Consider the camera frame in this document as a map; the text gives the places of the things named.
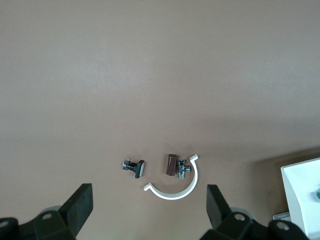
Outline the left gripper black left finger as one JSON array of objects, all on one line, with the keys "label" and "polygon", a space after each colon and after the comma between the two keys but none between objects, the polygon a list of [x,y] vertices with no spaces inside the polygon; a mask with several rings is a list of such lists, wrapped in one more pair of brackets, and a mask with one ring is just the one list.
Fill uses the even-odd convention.
[{"label": "left gripper black left finger", "polygon": [[19,226],[20,240],[75,240],[93,211],[93,186],[83,183],[57,210]]}]

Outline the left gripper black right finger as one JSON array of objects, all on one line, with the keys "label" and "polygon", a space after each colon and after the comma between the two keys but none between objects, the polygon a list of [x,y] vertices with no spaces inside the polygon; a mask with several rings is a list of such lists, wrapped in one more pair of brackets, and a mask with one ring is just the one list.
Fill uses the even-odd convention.
[{"label": "left gripper black right finger", "polygon": [[202,240],[267,240],[268,228],[248,214],[231,210],[220,189],[207,185],[206,212],[211,224]]}]

